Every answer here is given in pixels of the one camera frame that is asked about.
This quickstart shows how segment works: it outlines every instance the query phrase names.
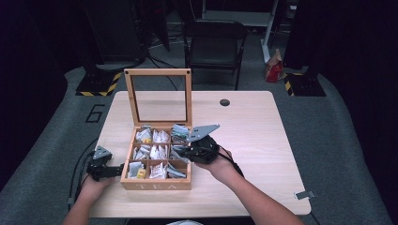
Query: person's left hand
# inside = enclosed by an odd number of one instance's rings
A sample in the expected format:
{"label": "person's left hand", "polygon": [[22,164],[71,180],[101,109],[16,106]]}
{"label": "person's left hand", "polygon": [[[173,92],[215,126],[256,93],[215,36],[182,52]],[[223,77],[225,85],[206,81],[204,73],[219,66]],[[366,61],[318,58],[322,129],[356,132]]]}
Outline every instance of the person's left hand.
{"label": "person's left hand", "polygon": [[90,204],[93,204],[100,197],[102,191],[111,185],[115,180],[115,178],[112,177],[96,181],[91,175],[87,174],[86,176],[88,177],[85,178],[78,201],[82,200]]}

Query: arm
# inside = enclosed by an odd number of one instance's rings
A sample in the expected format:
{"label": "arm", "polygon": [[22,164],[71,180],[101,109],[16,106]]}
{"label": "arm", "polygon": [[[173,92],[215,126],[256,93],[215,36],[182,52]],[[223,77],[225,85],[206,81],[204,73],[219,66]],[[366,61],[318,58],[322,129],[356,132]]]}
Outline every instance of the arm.
{"label": "arm", "polygon": [[63,224],[88,224],[88,214],[91,206],[100,197],[102,191],[112,184],[114,180],[115,178],[109,178],[98,182],[91,175],[88,175],[83,183],[79,198],[68,212]]}
{"label": "arm", "polygon": [[[227,156],[226,150],[220,153]],[[255,224],[303,224],[296,215],[239,175],[232,164],[222,157],[212,163],[195,165],[206,169],[229,187],[240,199]]]}

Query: small black disc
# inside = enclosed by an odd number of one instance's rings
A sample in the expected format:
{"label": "small black disc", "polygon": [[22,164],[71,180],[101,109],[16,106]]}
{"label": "small black disc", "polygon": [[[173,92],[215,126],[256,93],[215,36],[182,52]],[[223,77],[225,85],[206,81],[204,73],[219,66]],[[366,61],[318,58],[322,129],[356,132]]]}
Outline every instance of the small black disc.
{"label": "small black disc", "polygon": [[229,106],[230,103],[231,103],[231,102],[230,102],[228,99],[222,99],[222,100],[220,101],[220,104],[221,104],[222,106]]}

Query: yellow and black tape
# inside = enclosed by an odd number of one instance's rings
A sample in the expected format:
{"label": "yellow and black tape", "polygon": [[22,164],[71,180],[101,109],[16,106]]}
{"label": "yellow and black tape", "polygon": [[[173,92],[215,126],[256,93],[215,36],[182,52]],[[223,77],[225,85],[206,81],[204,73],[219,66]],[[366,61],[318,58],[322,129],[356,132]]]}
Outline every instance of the yellow and black tape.
{"label": "yellow and black tape", "polygon": [[76,91],[76,96],[87,96],[87,97],[92,97],[92,96],[110,96],[114,90],[116,89],[117,82],[119,81],[121,76],[121,73],[117,73],[114,76],[114,79],[112,80],[112,83],[110,84],[108,90],[102,91],[102,92],[91,92],[91,91]]}
{"label": "yellow and black tape", "polygon": [[[302,73],[289,73],[289,74],[302,75]],[[295,93],[293,92],[292,85],[290,84],[290,81],[289,81],[286,73],[283,74],[283,81],[284,81],[284,87],[286,88],[287,94],[289,96],[294,96]]]}

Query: wooden box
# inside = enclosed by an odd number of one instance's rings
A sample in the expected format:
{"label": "wooden box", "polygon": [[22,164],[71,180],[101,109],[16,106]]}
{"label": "wooden box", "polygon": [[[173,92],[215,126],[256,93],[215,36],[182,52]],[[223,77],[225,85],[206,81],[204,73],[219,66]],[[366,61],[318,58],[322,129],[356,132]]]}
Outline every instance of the wooden box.
{"label": "wooden box", "polygon": [[[134,131],[121,175],[121,184],[127,190],[189,190],[191,189],[191,163],[180,159],[134,159],[134,149],[143,144],[168,147],[173,141],[138,142],[137,132],[146,128],[163,130],[171,136],[174,124],[192,129],[191,70],[188,68],[129,68],[125,69]],[[145,166],[144,178],[130,178],[130,163],[141,162]],[[149,178],[150,167],[170,163],[186,178]]]}

